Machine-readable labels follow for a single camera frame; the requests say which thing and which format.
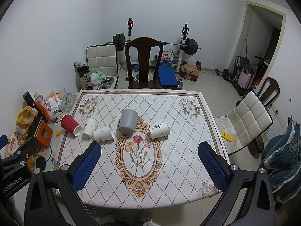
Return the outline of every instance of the door frame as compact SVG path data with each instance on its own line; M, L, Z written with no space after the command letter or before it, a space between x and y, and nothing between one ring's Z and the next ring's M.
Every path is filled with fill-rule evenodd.
M280 30L280 36L279 36L279 40L278 40L278 43L277 43L277 46L276 46L276 49L275 49L275 52L274 52L274 55L271 59L271 62L264 74L264 76L262 77L262 80L260 82L260 84L258 85L258 87L256 88L256 92L259 91L259 89L261 88L261 86L263 85L263 82L264 80L266 79L266 77L268 76L268 74L270 73L270 70L271 68L273 67L273 64L275 62L275 59L277 57L277 54L278 54L278 51L279 51L279 48L280 48L280 45L281 45L281 42L282 42L282 38L283 38L283 34L284 34L284 29L285 29L285 22L286 22L286 14L283 13L283 12L280 12L274 8L271 8L271 7L268 7L268 6L265 6L265 5L262 5L260 3L254 3L254 2L250 2L250 1L246 1L246 5L245 5L245 9L243 11L243 18L242 18L242 21L241 21L241 25L240 25L240 29L239 29L239 33L238 33L238 36L237 36L237 39L236 39L236 42L235 42L235 46L234 46L234 49L232 51L232 54L231 54L231 57L228 61L228 64L227 64L227 69L229 68L231 62L233 61L233 59L236 57L235 54L235 51L236 51L236 48L238 46L238 42L240 40L240 37L241 37L241 33L242 33L242 30L243 30L243 26L244 26L244 23L245 23L245 19L246 19L246 11L247 11L247 7L248 5L253 5L253 6L258 6L258 7L262 7L262 8L265 8L265 9L268 9L268 10L271 10L275 13L278 13L280 15L282 15L282 25L281 25L281 30Z

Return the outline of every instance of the dark wooden chair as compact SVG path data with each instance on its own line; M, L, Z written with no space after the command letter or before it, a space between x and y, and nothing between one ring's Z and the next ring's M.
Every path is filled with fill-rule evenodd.
M270 85L268 86L268 88L264 91L264 93L260 96L264 86L266 85L267 81L270 82ZM274 101L274 99L279 95L280 93L280 88L278 85L278 82L274 79L271 78L269 76L267 76L267 78L265 79L261 89L259 90L259 92L257 93L257 96L260 96L260 100L262 102L264 102L265 100L267 100L273 93L274 91L277 90L276 94L271 98L271 100L265 104L265 107L270 106L270 104Z
M151 48L158 46L160 52L158 55L156 68L154 72L153 80L148 80L148 68L150 61ZM133 81L133 74L131 69L131 59L130 59L130 47L136 47L138 51L138 63L139 63L139 81ZM128 42L125 45L125 58L128 68L128 89L142 89L142 88L151 88L151 89L162 89L162 86L157 82L158 70L160 65L160 60L163 53L163 44L160 41L152 39L150 37L139 37Z

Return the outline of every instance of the ceiling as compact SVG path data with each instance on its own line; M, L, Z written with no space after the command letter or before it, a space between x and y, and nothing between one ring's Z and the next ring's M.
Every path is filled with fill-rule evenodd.
M250 6L252 7L254 13L256 13L260 19L265 20L268 24L281 30L282 15L280 15L279 13L275 13L269 9L263 8L263 7L254 6L251 4L250 4Z

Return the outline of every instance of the flower illustration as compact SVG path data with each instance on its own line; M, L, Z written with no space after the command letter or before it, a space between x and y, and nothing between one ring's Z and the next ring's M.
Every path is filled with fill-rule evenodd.
M138 144L143 140L143 138L140 135L135 135L132 140L134 143Z
M125 145L126 152L134 152L135 145L133 142L129 142Z
M85 120L88 117L88 115L94 113L97 109L96 105L99 104L100 104L100 100L98 99L98 97L96 97L96 98L87 99L86 102L84 102L84 104L80 105L79 112L83 116L83 119Z
M145 147L150 148L151 147L151 141L149 139L144 139L143 144Z
M143 138L140 135L135 135L132 138L133 142L129 142L125 145L126 152L129 152L131 161L134 163L132 167L136 167L135 175L137 174L138 167L141 168L142 172L144 172L143 168L144 166L150 161L150 159L145 160L147 152L145 151L143 153L143 150L147 147L151 147L151 141L148 139L145 139L143 141L144 146L139 147L139 143L143 140Z
M178 105L179 106L183 106L186 103L186 100L184 100L183 98L179 101Z
M131 153L130 153L130 158L131 158L132 161L134 161L133 155Z
M211 184L206 185L206 183L203 182L202 187L198 191L197 198L203 199L206 197L212 197L219 192L220 191L214 185L211 185Z
M179 101L179 105L182 106L184 114L190 116L190 120L197 121L201 107L198 107L192 101L189 102L183 98Z

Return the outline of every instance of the gray mug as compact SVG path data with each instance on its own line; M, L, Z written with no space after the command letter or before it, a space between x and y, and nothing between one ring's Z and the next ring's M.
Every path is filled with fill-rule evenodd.
M131 109L122 111L121 118L117 125L117 130L123 134L131 135L136 129L138 113Z

